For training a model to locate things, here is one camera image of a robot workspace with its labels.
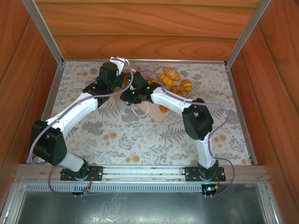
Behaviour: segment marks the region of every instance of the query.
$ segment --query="pastry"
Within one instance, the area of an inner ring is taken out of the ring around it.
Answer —
[[[163,71],[164,71],[164,74],[167,77],[171,78],[173,81],[181,80],[181,77],[179,76],[177,71],[175,71],[174,69],[171,69],[171,68],[168,68],[168,67],[163,67]]]
[[[161,79],[163,79],[163,81],[165,82],[165,85],[167,86],[173,86],[173,80],[169,77],[167,77],[166,75],[162,74],[162,73],[159,73],[158,74]]]
[[[184,88],[185,92],[189,93],[192,90],[192,82],[190,82],[187,79],[184,79],[184,80],[181,81],[181,87]]]
[[[160,111],[162,112],[162,113],[167,113],[168,111],[170,111],[170,109],[168,109],[167,107],[165,107],[165,106],[162,106],[162,105],[160,105]]]
[[[170,92],[177,94],[180,97],[185,97],[187,95],[186,91],[184,90],[184,88],[182,86],[179,85],[174,85]]]
[[[151,84],[151,83],[159,83],[159,81],[156,80],[155,78],[151,78],[151,77],[149,77],[149,78],[148,78],[148,83],[149,83],[149,84]]]

